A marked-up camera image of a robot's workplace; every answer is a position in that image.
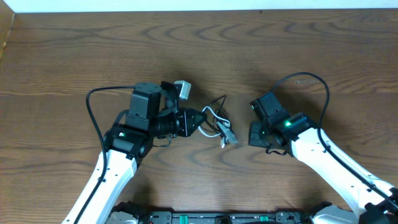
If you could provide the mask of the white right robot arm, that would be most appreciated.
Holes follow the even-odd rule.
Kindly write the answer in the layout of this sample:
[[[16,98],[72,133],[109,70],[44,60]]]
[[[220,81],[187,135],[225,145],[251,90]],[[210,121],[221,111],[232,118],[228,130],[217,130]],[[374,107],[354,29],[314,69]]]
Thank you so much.
[[[289,155],[321,176],[363,221],[397,214],[397,187],[373,175],[343,152],[307,115],[290,114],[273,92],[250,103],[258,117],[248,144],[266,154]]]

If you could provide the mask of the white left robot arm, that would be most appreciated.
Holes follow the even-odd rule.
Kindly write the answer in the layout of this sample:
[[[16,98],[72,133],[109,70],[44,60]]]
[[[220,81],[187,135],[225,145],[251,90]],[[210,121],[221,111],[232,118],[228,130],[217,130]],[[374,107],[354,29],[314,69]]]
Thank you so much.
[[[130,89],[129,108],[118,114],[106,133],[97,133],[101,144],[98,161],[64,223],[105,223],[122,189],[153,148],[154,139],[187,138],[206,120],[204,113],[179,105],[189,96],[189,82],[141,82]]]

